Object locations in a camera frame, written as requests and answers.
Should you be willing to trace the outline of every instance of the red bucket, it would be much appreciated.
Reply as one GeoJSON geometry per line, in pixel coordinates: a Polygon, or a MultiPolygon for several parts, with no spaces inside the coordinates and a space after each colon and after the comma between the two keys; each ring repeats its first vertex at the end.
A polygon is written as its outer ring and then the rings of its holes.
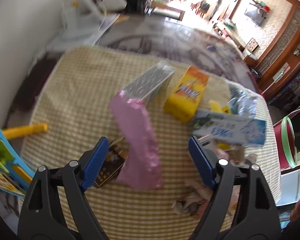
{"type": "Polygon", "coordinates": [[[282,122],[274,127],[275,139],[279,154],[280,168],[295,168],[297,149],[294,146],[294,132],[289,117],[284,117],[282,122]]]}

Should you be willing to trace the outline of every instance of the yellow snack box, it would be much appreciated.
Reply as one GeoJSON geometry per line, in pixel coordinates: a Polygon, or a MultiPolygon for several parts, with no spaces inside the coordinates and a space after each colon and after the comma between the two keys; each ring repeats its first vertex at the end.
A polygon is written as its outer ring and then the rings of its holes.
{"type": "Polygon", "coordinates": [[[173,89],[163,109],[182,122],[188,122],[197,111],[209,76],[191,65],[173,89]]]}

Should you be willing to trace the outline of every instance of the plastic bag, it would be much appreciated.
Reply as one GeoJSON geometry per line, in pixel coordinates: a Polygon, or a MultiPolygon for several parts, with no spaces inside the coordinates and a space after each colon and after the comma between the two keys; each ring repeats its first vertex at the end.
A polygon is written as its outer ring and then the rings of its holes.
{"type": "Polygon", "coordinates": [[[229,106],[233,114],[238,114],[248,118],[255,118],[257,111],[257,97],[249,97],[244,90],[239,90],[233,85],[229,85],[231,100],[229,106]]]}
{"type": "Polygon", "coordinates": [[[109,108],[130,144],[128,157],[116,181],[135,189],[163,187],[159,146],[143,102],[129,99],[120,91],[110,101],[109,108]]]}

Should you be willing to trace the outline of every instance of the yellow checkered cloth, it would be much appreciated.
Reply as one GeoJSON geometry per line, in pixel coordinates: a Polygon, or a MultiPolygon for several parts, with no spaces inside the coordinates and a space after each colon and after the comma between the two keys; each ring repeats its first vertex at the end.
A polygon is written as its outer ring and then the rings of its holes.
{"type": "MultiPolygon", "coordinates": [[[[47,122],[49,130],[25,138],[23,160],[34,170],[42,164],[49,169],[63,167],[92,149],[101,136],[109,140],[122,136],[108,103],[118,90],[159,60],[103,48],[78,48],[64,54],[42,90],[31,119],[31,123],[47,122]]],[[[178,62],[169,61],[169,64],[176,72],[167,91],[147,106],[159,144],[164,188],[139,191],[112,181],[99,189],[90,187],[85,193],[99,223],[112,240],[188,239],[198,224],[198,220],[187,214],[172,213],[171,208],[175,199],[187,193],[183,187],[185,179],[200,176],[187,149],[191,127],[166,114],[162,108],[188,68],[178,62]]],[[[257,164],[278,201],[281,183],[274,130],[266,102],[257,96],[257,118],[267,122],[266,143],[262,148],[247,149],[246,155],[258,154],[257,164]]],[[[211,75],[203,98],[200,107],[207,107],[211,98],[226,104],[230,99],[227,81],[211,75]]],[[[125,141],[120,145],[128,149],[125,141]]],[[[68,227],[76,230],[63,188],[59,189],[59,195],[68,227]]],[[[231,221],[226,215],[222,229],[230,227],[231,221]]]]}

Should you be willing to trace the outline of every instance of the metal screw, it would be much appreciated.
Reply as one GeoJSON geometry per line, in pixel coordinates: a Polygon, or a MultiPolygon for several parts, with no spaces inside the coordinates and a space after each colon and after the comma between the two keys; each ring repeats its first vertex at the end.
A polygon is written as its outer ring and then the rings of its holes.
{"type": "Polygon", "coordinates": [[[220,159],[219,164],[222,166],[226,166],[228,164],[228,161],[226,159],[220,159]]]}
{"type": "Polygon", "coordinates": [[[260,169],[260,167],[256,164],[252,164],[251,165],[251,168],[254,170],[254,171],[258,171],[260,169]]]}
{"type": "Polygon", "coordinates": [[[70,161],[70,162],[69,162],[69,166],[70,166],[70,167],[75,167],[75,166],[77,166],[77,165],[78,165],[78,161],[76,161],[76,160],[70,161]]]}
{"type": "Polygon", "coordinates": [[[42,165],[38,168],[38,171],[42,172],[46,170],[46,166],[42,165]]]}

